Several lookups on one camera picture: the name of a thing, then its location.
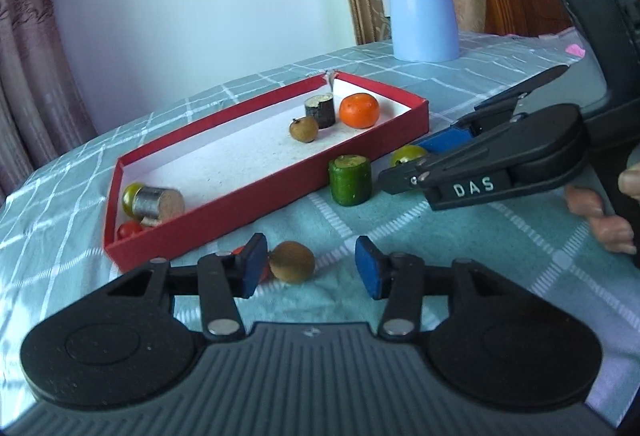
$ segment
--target blue electric kettle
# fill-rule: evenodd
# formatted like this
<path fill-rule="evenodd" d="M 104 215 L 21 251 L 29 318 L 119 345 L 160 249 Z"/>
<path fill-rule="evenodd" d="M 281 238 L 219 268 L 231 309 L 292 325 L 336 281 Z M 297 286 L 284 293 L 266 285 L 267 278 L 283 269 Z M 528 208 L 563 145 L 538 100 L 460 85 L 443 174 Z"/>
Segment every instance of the blue electric kettle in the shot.
<path fill-rule="evenodd" d="M 460 56 L 453 0 L 389 0 L 394 56 L 445 62 Z"/>

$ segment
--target green cylinder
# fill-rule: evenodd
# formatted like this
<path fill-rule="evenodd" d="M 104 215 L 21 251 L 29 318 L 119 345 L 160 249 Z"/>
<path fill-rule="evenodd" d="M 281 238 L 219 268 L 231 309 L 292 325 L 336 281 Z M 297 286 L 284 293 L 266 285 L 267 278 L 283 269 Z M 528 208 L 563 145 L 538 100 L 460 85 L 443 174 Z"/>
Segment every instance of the green cylinder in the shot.
<path fill-rule="evenodd" d="M 329 185 L 338 205 L 353 207 L 371 197 L 371 162 L 364 156 L 344 154 L 329 162 Z"/>

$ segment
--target table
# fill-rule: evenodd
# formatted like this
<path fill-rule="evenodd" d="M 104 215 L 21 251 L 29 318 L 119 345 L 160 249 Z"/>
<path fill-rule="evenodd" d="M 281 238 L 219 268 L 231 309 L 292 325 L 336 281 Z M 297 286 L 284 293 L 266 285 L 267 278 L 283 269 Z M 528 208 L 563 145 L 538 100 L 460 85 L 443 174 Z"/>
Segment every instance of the table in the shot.
<path fill-rule="evenodd" d="M 398 61 L 386 42 L 336 51 L 213 87 L 118 127 L 38 170 L 0 212 L 0 426 L 33 401 L 18 359 L 28 330 L 117 276 L 101 248 L 101 232 L 119 156 L 235 102 L 328 69 L 428 98 L 431 130 L 440 130 L 484 98 L 551 66 L 575 62 L 577 58 L 564 52 L 574 38 L 462 33 L 461 58 L 443 64 Z M 387 163 L 377 161 L 374 171 Z M 274 281 L 260 286 L 251 299 L 239 299 L 247 328 L 260 320 L 364 320 L 376 326 L 383 303 L 367 297 L 353 263 L 354 241 L 366 234 L 384 252 L 408 251 L 429 264 L 476 259 L 585 321 L 605 350 L 589 403 L 613 424 L 638 389 L 640 273 L 625 256 L 601 249 L 588 225 L 566 211 L 561 191 L 432 212 L 419 193 L 376 193 L 364 205 L 343 209 L 322 189 L 174 264 L 235 249 L 256 231 L 267 236 L 271 247 L 287 239 L 303 242 L 316 254 L 318 271 L 305 285 Z M 175 316 L 197 329 L 196 300 L 180 297 Z M 423 328 L 434 328 L 446 316 L 444 299 L 425 299 Z"/>

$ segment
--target grey ribbed surface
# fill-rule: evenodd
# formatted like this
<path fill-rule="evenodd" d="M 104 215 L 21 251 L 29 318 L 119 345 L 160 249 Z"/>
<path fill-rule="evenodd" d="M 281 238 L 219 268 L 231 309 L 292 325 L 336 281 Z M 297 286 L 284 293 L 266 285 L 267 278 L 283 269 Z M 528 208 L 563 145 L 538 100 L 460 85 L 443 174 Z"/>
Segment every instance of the grey ribbed surface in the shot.
<path fill-rule="evenodd" d="M 38 404 L 6 434 L 609 436 L 614 431 L 583 405 L 529 416 L 482 408 L 431 376 L 414 348 L 376 340 L 367 324 L 257 324 L 241 342 L 210 346 L 186 380 L 149 403 L 109 413 Z"/>

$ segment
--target black device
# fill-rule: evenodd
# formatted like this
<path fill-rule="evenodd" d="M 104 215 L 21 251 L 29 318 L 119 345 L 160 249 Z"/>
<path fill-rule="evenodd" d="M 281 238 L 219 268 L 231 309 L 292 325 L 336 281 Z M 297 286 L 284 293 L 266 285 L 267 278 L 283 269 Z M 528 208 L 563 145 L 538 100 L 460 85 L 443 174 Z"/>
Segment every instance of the black device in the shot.
<path fill-rule="evenodd" d="M 561 1 L 586 56 L 476 107 L 452 126 L 468 132 L 468 141 L 383 171 L 384 191 L 420 189 L 433 210 L 444 210 L 578 178 L 602 194 L 607 212 L 640 232 L 638 202 L 618 189 L 640 140 L 640 0 Z M 640 251 L 634 263 L 640 266 Z"/>
<path fill-rule="evenodd" d="M 38 402 L 7 436 L 611 436 L 585 403 L 602 361 L 583 323 L 472 260 L 427 266 L 368 237 L 355 261 L 366 323 L 257 323 L 235 297 L 268 262 L 257 233 L 238 256 L 147 263 L 35 326 L 20 361 Z M 200 300 L 202 329 L 172 315 Z M 420 330 L 422 298 L 449 317 Z"/>

